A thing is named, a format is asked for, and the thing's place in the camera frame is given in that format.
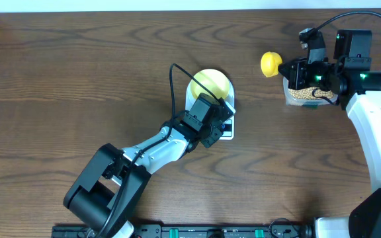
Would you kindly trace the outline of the yellow measuring scoop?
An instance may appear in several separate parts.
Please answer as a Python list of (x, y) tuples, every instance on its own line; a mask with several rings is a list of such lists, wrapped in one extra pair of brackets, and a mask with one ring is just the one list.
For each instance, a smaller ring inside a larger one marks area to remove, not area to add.
[(265, 77), (278, 75), (278, 66), (280, 64), (282, 64), (282, 58), (276, 52), (266, 52), (261, 57), (261, 71)]

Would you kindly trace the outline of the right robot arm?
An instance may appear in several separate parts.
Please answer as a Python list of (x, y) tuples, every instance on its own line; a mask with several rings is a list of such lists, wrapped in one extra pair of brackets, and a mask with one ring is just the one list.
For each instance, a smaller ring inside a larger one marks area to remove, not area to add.
[(288, 88), (315, 87), (337, 95), (359, 135), (370, 175), (371, 195), (347, 217), (322, 217), (302, 232), (305, 237), (381, 237), (381, 72), (371, 71), (369, 30), (339, 30), (334, 63), (325, 55), (320, 32), (300, 33), (308, 55), (282, 63), (278, 72)]

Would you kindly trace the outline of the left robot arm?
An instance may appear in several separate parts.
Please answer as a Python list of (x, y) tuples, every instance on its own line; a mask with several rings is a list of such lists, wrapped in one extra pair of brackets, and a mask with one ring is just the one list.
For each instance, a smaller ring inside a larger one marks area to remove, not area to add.
[(138, 145), (101, 146), (66, 193), (63, 205), (96, 237), (130, 237), (134, 226), (129, 219), (152, 174), (200, 143), (211, 147), (234, 114), (224, 100), (198, 99), (190, 110), (173, 112), (155, 136)]

